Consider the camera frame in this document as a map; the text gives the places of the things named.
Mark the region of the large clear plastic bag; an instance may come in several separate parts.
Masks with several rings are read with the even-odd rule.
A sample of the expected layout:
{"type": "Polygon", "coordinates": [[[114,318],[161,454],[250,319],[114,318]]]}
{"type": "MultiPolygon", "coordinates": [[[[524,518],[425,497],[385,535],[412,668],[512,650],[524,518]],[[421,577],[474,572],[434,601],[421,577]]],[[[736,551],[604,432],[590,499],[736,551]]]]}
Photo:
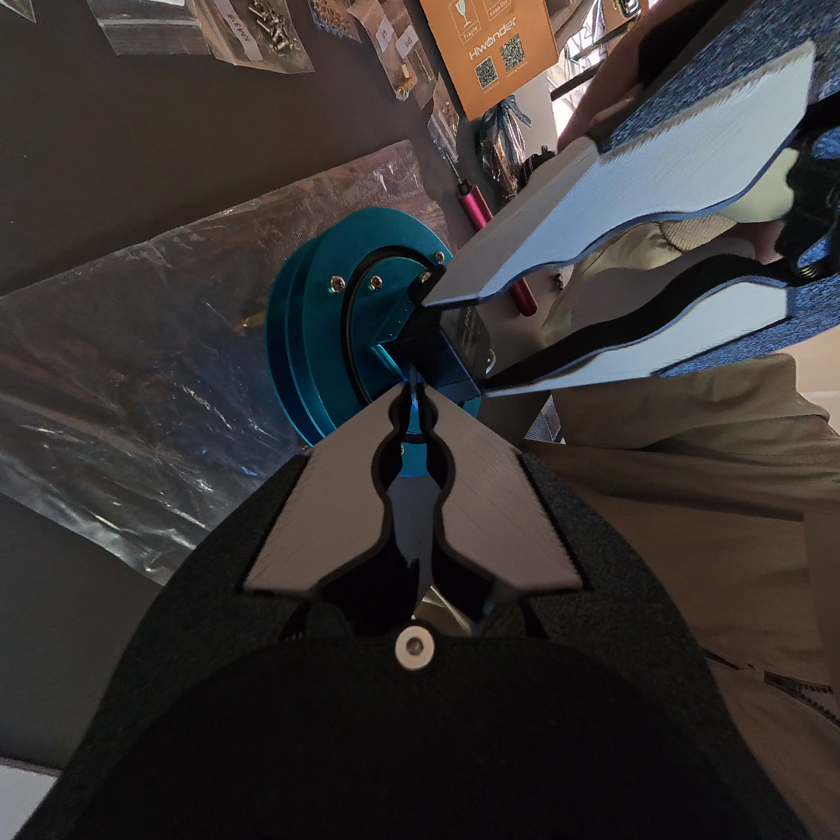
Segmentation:
{"type": "Polygon", "coordinates": [[[2,492],[168,582],[300,451],[243,321],[297,247],[366,207],[448,245],[403,140],[2,296],[2,492]]]}

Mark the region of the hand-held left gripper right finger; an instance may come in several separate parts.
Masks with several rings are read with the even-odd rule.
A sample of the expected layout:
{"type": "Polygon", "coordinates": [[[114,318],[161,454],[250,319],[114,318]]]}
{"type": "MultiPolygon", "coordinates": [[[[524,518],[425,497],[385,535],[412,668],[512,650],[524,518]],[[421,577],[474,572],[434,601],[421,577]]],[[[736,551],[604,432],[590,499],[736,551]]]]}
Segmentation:
{"type": "Polygon", "coordinates": [[[498,607],[580,594],[585,575],[522,452],[430,385],[418,387],[433,511],[433,589],[470,635],[498,607]]]}

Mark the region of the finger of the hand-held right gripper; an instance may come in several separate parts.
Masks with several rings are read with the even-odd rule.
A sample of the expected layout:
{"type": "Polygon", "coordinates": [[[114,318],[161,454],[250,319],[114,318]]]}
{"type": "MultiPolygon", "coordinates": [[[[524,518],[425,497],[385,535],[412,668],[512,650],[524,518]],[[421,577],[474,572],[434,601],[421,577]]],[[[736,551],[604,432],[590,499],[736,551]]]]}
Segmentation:
{"type": "Polygon", "coordinates": [[[485,386],[512,396],[703,371],[761,355],[748,349],[800,317],[809,276],[784,261],[681,258],[648,271],[610,269],[574,296],[570,332],[485,386]]]}
{"type": "Polygon", "coordinates": [[[451,259],[423,305],[496,297],[639,222],[737,200],[804,117],[815,51],[807,40],[614,150],[571,143],[451,259]]]}

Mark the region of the orange cardboard box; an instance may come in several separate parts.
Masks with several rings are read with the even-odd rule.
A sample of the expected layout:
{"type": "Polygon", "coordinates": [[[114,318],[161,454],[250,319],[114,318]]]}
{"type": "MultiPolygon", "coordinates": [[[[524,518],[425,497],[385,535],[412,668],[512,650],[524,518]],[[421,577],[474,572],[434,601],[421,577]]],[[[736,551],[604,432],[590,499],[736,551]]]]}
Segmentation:
{"type": "Polygon", "coordinates": [[[421,6],[469,121],[559,58],[544,1],[422,1],[421,6]]]}

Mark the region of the black servo motor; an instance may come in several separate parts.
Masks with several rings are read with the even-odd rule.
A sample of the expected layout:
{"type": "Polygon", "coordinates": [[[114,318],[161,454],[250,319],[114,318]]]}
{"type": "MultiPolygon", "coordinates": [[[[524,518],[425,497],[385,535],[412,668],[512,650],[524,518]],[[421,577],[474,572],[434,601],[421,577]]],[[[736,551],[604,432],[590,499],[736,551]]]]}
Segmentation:
{"type": "Polygon", "coordinates": [[[481,397],[491,351],[477,307],[416,308],[397,344],[425,383],[451,402],[481,397]]]}

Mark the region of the red screwdriver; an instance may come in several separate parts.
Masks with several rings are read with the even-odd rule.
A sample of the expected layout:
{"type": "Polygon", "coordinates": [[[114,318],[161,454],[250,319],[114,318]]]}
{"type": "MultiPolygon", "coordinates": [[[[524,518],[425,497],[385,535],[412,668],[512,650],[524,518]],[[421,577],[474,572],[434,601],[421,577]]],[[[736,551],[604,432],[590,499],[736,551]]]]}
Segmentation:
{"type": "MultiPolygon", "coordinates": [[[[493,218],[488,204],[480,192],[478,185],[460,176],[451,155],[445,150],[441,150],[441,153],[455,174],[458,202],[474,231],[479,232],[493,218]]],[[[532,294],[528,282],[524,279],[518,280],[510,287],[509,295],[523,317],[529,318],[537,313],[538,303],[532,294]]]]}

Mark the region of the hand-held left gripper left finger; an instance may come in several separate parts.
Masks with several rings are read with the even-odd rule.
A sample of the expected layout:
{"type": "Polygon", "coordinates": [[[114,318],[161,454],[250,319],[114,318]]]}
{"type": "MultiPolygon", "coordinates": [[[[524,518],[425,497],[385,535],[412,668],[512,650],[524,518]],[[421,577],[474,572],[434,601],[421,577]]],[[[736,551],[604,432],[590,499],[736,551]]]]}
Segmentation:
{"type": "Polygon", "coordinates": [[[330,604],[362,635],[412,616],[418,561],[397,545],[387,492],[403,467],[411,407],[410,386],[395,385],[311,448],[245,592],[330,604]]]}

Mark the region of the pile of small screw bags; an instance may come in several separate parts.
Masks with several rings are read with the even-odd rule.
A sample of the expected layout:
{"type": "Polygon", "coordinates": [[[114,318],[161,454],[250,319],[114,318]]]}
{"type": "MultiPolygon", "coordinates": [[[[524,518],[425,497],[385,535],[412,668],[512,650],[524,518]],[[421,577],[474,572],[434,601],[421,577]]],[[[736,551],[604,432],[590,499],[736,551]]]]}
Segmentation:
{"type": "MultiPolygon", "coordinates": [[[[404,2],[306,2],[313,23],[332,36],[361,42],[367,32],[395,99],[432,103],[427,127],[439,152],[457,162],[459,116],[435,73],[404,2]]],[[[235,67],[284,75],[314,71],[282,1],[89,1],[119,56],[213,56],[235,67]]]]}

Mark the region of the person's right hand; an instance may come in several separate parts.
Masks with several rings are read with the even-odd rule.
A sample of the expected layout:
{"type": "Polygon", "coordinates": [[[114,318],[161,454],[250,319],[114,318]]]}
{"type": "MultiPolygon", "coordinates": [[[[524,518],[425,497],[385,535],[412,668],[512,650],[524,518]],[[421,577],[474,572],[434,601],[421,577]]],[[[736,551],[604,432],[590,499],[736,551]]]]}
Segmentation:
{"type": "Polygon", "coordinates": [[[604,61],[560,134],[557,152],[649,88],[722,1],[662,1],[639,19],[604,61]]]}

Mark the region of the dark grey desk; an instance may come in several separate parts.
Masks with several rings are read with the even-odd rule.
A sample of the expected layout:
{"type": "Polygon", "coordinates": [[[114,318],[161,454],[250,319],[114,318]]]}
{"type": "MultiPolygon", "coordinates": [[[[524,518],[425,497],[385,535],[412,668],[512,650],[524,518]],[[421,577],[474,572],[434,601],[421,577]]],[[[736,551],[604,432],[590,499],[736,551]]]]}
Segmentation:
{"type": "MultiPolygon", "coordinates": [[[[473,234],[427,117],[397,102],[369,39],[290,2],[315,71],[116,56],[87,2],[2,10],[2,292],[75,268],[400,140],[473,234]]],[[[158,586],[2,495],[2,757],[61,769],[158,586]]]]}

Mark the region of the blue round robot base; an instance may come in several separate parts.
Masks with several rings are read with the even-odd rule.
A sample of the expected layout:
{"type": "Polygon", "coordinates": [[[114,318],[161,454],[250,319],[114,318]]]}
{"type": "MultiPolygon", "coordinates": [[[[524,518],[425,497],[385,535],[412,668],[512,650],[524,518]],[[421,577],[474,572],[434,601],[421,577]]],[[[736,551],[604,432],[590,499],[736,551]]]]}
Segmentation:
{"type": "Polygon", "coordinates": [[[290,423],[321,442],[395,385],[425,384],[397,344],[452,255],[408,213],[356,211],[299,247],[266,309],[271,379],[290,423]]]}

